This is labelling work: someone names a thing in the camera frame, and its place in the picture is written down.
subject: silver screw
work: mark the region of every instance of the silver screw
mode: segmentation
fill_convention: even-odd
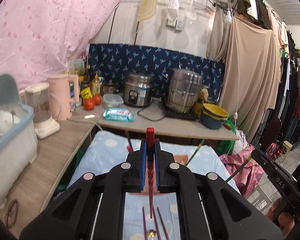
[[[216,180],[218,178],[218,175],[214,172],[210,172],[208,173],[208,179],[211,179],[211,180]]]
[[[178,163],[170,163],[170,168],[173,170],[177,170],[180,168],[180,165]]]
[[[130,163],[122,163],[121,164],[121,168],[123,168],[123,169],[129,169],[131,167],[131,164]]]
[[[89,179],[92,179],[93,178],[93,174],[91,172],[87,172],[83,175],[83,178],[85,180],[89,180]]]

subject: table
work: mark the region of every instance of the table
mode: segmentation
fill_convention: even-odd
[[[37,158],[19,175],[7,196],[8,203],[13,199],[17,199],[19,202],[17,221],[11,229],[14,236],[18,238],[22,229],[48,205],[66,168],[94,128],[93,122],[97,122],[102,127],[140,133],[145,133],[147,127],[153,127],[157,135],[172,137],[238,140],[233,132],[224,127],[219,130],[210,130],[197,121],[168,117],[158,122],[152,122],[137,116],[140,108],[124,107],[134,111],[135,121],[129,123],[107,121],[102,117],[104,112],[102,106],[96,106],[91,111],[85,111],[79,107],[70,120],[59,122],[60,131],[58,133],[38,140]],[[154,101],[142,114],[151,119],[159,119],[163,116],[163,111],[159,102]],[[6,212],[7,207],[0,210],[2,221],[4,221]]]
[[[163,117],[161,102],[155,100],[151,106],[142,111],[142,115],[157,120]],[[113,122],[102,118],[104,108],[96,106],[94,110],[85,111],[79,107],[76,111],[85,115],[98,116],[98,124],[103,127],[115,128],[119,130],[128,130],[140,133],[146,133],[148,127],[153,127],[157,135],[165,135],[171,137],[207,139],[207,140],[238,140],[238,137],[227,128],[222,127],[219,130],[211,130],[202,125],[199,121],[188,121],[176,118],[166,117],[158,122],[152,122],[137,115],[141,108],[123,106],[124,108],[134,111],[136,119],[133,122]]]

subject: red tomato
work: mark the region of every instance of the red tomato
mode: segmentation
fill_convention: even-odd
[[[101,105],[101,102],[102,102],[101,95],[95,95],[92,99],[93,99],[94,103],[96,104],[96,106]]]
[[[95,103],[92,98],[86,98],[83,102],[83,108],[87,111],[94,109]]]

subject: wall switch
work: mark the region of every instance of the wall switch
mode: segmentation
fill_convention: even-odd
[[[177,23],[176,23],[176,31],[181,32],[182,30],[183,30],[183,21],[177,20]]]
[[[174,20],[174,21],[171,21],[171,20],[167,20],[167,26],[170,26],[170,27],[175,27],[176,26],[176,22],[177,20]]]

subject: human hand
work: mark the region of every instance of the human hand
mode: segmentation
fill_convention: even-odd
[[[266,217],[269,218],[271,221],[274,220],[274,213],[276,209],[278,208],[280,203],[280,198],[277,199],[273,204],[272,207],[269,209]],[[288,234],[291,232],[291,230],[294,227],[294,216],[291,215],[290,213],[281,213],[278,217],[278,222],[280,226],[282,226],[282,233],[283,237],[286,238]]]

